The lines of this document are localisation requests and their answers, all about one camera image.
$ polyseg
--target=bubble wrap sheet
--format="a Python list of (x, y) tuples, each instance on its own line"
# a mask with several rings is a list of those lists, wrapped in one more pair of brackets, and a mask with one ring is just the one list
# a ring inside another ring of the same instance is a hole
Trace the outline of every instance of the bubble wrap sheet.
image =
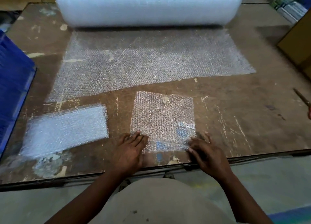
[(225, 29), (73, 32), (47, 101), (255, 72)]
[(90, 105), (30, 119), (20, 154), (37, 158), (107, 137), (106, 106)]
[(184, 150), (196, 135), (193, 99), (138, 91), (131, 132), (137, 130), (149, 136), (145, 152)]
[(56, 0), (72, 27), (227, 24), (242, 0)]

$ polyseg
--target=person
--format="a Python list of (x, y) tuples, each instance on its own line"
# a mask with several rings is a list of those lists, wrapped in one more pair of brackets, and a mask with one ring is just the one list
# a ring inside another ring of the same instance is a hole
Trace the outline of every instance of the person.
[[(188, 152), (196, 159), (201, 170), (220, 184), (236, 221), (272, 224), (231, 171), (224, 152), (212, 143), (208, 133), (202, 137), (189, 141)], [(115, 194), (104, 207), (121, 182), (142, 167), (142, 150), (147, 141), (148, 136), (139, 131), (133, 135), (122, 135), (111, 167), (46, 224), (86, 224), (102, 209), (102, 223), (235, 223), (191, 187), (174, 179), (140, 179)]]

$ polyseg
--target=brown box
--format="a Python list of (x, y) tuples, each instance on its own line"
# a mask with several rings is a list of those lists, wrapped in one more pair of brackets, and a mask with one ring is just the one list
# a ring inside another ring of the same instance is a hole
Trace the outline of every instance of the brown box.
[(311, 9), (291, 28), (277, 46), (311, 79)]

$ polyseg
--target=wooden table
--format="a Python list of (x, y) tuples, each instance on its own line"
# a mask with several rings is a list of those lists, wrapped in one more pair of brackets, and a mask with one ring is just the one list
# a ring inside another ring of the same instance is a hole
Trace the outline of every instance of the wooden table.
[[(209, 131), (231, 160), (310, 148), (311, 120), (307, 118), (307, 107), (292, 88), (311, 99), (311, 84), (276, 49), (275, 44), (289, 30), (289, 23), (269, 5), (242, 5), (236, 18), (227, 25), (236, 46), (256, 69), (255, 74), (191, 78), (45, 103), (72, 32), (70, 28), (60, 29), (64, 21), (58, 10), (55, 15), (40, 12), (42, 8), (51, 10), (52, 6), (55, 4), (28, 5), (23, 18), (8, 32), (25, 53), (42, 54), (33, 58), (38, 70), (1, 160), (2, 187), (104, 172), (115, 139), (130, 130), (137, 91), (193, 97), (196, 130)], [(63, 151), (61, 161), (54, 163), (52, 159), (44, 167), (38, 166), (38, 160), (25, 160), (18, 155), (29, 118), (95, 103), (107, 106), (108, 139)], [(182, 151), (144, 156), (146, 169), (189, 162), (187, 153)]]

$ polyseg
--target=blue bin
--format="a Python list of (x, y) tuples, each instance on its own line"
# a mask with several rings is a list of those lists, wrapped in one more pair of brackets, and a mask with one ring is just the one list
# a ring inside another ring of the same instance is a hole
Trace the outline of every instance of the blue bin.
[(35, 63), (0, 30), (0, 157), (35, 76)]

